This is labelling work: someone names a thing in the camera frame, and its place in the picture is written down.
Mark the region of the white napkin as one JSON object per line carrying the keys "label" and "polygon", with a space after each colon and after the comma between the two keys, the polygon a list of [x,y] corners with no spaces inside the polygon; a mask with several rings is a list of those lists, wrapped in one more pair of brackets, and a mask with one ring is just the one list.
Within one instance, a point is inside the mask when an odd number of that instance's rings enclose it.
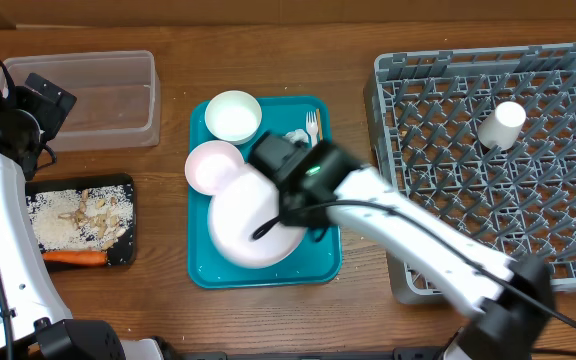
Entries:
{"label": "white napkin", "polygon": [[296,129],[294,131],[288,132],[284,135],[284,138],[293,144],[304,145],[306,147],[310,146],[309,135],[303,129]]}

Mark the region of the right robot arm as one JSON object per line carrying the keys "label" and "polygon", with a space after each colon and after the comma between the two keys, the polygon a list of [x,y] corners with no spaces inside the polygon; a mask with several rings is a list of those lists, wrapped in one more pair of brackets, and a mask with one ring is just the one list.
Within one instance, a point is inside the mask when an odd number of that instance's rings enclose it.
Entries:
{"label": "right robot arm", "polygon": [[278,215],[255,230],[254,239],[277,223],[347,227],[408,264],[470,318],[440,358],[530,358],[554,308],[541,259],[514,259],[470,239],[330,141],[309,147],[265,133],[248,162],[279,191]]}

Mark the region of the orange carrot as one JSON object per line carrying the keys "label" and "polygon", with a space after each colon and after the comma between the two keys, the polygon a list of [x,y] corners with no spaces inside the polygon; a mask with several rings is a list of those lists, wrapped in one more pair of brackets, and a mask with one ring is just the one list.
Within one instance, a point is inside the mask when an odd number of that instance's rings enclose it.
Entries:
{"label": "orange carrot", "polygon": [[46,262],[64,263],[76,266],[103,266],[107,254],[101,251],[53,251],[42,254]]}

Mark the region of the white bowl with peanuts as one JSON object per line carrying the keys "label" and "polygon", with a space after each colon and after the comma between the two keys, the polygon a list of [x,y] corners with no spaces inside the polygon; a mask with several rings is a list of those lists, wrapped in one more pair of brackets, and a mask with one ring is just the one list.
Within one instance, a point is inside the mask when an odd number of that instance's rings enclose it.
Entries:
{"label": "white bowl with peanuts", "polygon": [[185,177],[198,193],[217,194],[244,165],[240,151],[232,144],[212,140],[198,145],[185,162]]}

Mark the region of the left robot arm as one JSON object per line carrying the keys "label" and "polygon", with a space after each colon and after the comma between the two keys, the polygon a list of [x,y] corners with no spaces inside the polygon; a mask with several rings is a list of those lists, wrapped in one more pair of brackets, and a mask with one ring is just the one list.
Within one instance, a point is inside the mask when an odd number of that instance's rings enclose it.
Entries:
{"label": "left robot arm", "polygon": [[102,320],[76,320],[45,266],[26,207],[38,159],[76,103],[32,73],[0,90],[0,359],[161,359],[154,338],[122,340]]}

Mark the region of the white round plate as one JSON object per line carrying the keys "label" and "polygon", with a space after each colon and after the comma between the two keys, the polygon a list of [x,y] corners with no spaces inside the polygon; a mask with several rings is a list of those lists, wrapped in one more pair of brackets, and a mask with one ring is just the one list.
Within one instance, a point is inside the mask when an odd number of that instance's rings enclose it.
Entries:
{"label": "white round plate", "polygon": [[303,227],[276,224],[260,239],[252,238],[255,230],[278,215],[278,198],[275,185],[248,164],[212,197],[209,234],[226,260],[244,268],[266,268],[298,247],[306,233]]}

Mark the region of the pile of white rice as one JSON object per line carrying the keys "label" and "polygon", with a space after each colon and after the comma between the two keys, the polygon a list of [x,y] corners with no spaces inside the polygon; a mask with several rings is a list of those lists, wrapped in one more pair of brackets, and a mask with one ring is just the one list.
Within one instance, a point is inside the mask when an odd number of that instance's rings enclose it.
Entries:
{"label": "pile of white rice", "polygon": [[[121,187],[128,195],[129,201],[133,203],[134,189],[130,185],[114,185]],[[62,223],[57,219],[60,211],[64,211],[68,206],[70,200],[74,198],[75,192],[79,193],[82,190],[59,190],[47,191],[26,197],[27,210],[30,216],[33,231],[37,237],[39,246],[44,251],[81,251],[81,250],[66,250],[60,249],[62,245],[71,245],[67,239],[67,235],[71,233],[67,223]],[[135,222],[135,215],[133,210],[133,222]]]}

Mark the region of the white paper cup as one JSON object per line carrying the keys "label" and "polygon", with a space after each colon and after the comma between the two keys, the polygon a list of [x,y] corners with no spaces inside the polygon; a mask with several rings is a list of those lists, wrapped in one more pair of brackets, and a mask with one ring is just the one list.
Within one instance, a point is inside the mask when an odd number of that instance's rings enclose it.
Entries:
{"label": "white paper cup", "polygon": [[477,127],[478,140],[488,149],[497,146],[502,151],[508,150],[518,139],[526,118],[526,111],[520,104],[502,102]]}

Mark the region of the pile of peanuts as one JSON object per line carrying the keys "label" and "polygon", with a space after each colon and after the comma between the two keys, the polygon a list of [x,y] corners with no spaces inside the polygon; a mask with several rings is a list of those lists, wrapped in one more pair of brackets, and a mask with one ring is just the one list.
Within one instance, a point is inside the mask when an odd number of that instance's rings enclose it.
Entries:
{"label": "pile of peanuts", "polygon": [[123,236],[133,222],[134,206],[119,186],[84,189],[73,194],[57,219],[67,223],[73,243],[62,245],[66,250],[98,250],[107,252]]}

